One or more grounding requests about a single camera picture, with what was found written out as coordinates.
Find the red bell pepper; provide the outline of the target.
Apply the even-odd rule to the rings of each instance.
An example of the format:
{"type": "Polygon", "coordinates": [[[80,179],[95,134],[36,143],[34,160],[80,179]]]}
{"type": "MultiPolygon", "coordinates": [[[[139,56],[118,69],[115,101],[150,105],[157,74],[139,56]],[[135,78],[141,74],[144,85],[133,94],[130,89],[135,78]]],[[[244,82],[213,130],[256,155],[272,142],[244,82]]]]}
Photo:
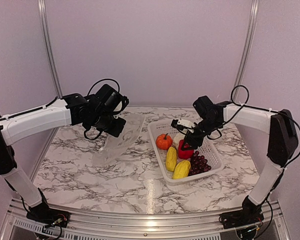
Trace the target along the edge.
{"type": "Polygon", "coordinates": [[[181,150],[181,141],[180,141],[178,150],[177,150],[177,154],[180,159],[187,160],[193,156],[194,150],[193,151],[182,151],[181,150]]]}

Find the clear dotted zip bag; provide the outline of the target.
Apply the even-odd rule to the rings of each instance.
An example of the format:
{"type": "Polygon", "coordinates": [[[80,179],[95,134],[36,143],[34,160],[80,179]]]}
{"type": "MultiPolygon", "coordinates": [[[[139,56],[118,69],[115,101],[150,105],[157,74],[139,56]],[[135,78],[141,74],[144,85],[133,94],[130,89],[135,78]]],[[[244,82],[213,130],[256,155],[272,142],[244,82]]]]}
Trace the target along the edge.
{"type": "Polygon", "coordinates": [[[106,167],[123,155],[140,136],[145,118],[142,114],[125,116],[126,123],[119,137],[109,135],[106,138],[104,146],[92,155],[92,165],[95,167],[106,167]]]}

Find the white plastic basket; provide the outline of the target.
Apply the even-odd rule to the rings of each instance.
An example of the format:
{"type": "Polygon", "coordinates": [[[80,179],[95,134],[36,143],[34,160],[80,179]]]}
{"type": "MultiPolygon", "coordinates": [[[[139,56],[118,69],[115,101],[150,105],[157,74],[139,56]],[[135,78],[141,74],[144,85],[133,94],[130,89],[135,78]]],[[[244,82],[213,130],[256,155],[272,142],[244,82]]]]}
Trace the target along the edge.
{"type": "Polygon", "coordinates": [[[164,180],[169,185],[207,178],[223,169],[223,163],[210,140],[199,146],[185,136],[192,133],[193,120],[165,119],[148,124],[148,133],[164,180]]]}

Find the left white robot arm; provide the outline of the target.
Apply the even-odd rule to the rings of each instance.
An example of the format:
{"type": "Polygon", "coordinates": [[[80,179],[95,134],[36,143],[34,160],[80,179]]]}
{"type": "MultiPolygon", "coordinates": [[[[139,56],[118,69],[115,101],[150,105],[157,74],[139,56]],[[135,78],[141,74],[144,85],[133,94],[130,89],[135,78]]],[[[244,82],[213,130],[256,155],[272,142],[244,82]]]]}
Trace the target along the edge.
{"type": "Polygon", "coordinates": [[[53,219],[44,195],[35,187],[27,174],[18,167],[13,144],[32,135],[64,126],[82,125],[83,135],[89,140],[88,132],[95,128],[98,133],[119,137],[126,120],[119,114],[128,106],[129,99],[107,84],[86,96],[79,93],[56,97],[50,103],[22,112],[0,114],[0,176],[33,209],[34,215],[43,223],[53,219]]]}

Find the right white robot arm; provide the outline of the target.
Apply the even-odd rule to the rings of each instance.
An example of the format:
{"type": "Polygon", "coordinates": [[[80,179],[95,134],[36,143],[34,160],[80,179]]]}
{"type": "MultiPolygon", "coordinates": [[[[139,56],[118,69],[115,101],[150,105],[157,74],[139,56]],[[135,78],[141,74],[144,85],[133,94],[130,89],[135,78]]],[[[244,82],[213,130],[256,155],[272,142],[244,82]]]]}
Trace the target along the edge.
{"type": "Polygon", "coordinates": [[[281,111],[236,103],[234,99],[213,103],[208,96],[199,97],[193,107],[200,116],[198,123],[178,119],[175,127],[185,135],[184,144],[196,150],[205,137],[227,124],[236,124],[261,131],[268,135],[267,161],[259,179],[243,202],[237,219],[248,224],[257,216],[255,206],[262,205],[278,186],[289,164],[299,157],[300,125],[289,110],[281,111]]]}

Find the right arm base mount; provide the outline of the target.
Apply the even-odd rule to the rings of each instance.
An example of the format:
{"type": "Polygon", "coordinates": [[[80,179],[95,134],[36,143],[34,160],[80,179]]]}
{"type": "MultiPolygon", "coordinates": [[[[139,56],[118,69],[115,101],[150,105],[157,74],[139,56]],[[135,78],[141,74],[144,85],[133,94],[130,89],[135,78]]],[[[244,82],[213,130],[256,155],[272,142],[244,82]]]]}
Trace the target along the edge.
{"type": "Polygon", "coordinates": [[[242,209],[224,212],[219,216],[219,222],[224,229],[237,228],[245,225],[262,222],[264,215],[262,205],[255,205],[246,197],[242,202],[242,209]]]}

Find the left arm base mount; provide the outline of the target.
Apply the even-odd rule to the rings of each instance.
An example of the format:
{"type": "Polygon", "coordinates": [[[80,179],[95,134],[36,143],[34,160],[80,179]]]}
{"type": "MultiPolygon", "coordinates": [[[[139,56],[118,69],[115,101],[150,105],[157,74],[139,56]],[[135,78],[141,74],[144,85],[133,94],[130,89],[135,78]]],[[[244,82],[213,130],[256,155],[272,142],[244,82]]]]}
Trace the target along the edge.
{"type": "Polygon", "coordinates": [[[68,211],[50,208],[43,192],[40,189],[38,189],[38,191],[41,196],[41,202],[34,207],[28,207],[26,210],[26,218],[36,222],[44,223],[46,224],[47,228],[56,225],[66,228],[69,222],[70,213],[68,211]]]}

